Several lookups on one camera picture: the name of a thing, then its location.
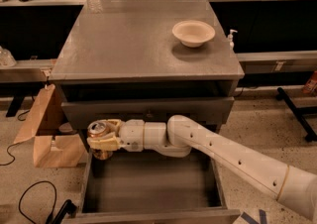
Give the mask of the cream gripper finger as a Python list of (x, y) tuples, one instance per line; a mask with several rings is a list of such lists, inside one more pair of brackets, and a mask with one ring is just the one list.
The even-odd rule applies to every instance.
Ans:
[(118, 134), (121, 126), (123, 125), (123, 121), (120, 119), (108, 119), (106, 121), (106, 125), (108, 132), (114, 132), (115, 134)]
[(88, 145), (92, 149), (103, 151), (117, 151), (120, 149), (120, 144), (115, 136), (103, 139), (103, 138), (88, 138)]

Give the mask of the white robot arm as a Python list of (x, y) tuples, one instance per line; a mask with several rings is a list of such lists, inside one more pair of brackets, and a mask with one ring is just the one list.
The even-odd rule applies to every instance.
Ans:
[(167, 122), (96, 120), (87, 128), (90, 149), (101, 153), (153, 150), (184, 158), (195, 149), (299, 215), (317, 218), (317, 175), (263, 155), (182, 115)]

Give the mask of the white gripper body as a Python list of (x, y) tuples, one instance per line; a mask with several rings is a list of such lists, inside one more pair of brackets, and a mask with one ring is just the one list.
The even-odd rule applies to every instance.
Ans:
[(141, 152), (144, 149), (143, 120), (129, 120), (119, 130), (120, 147), (128, 152)]

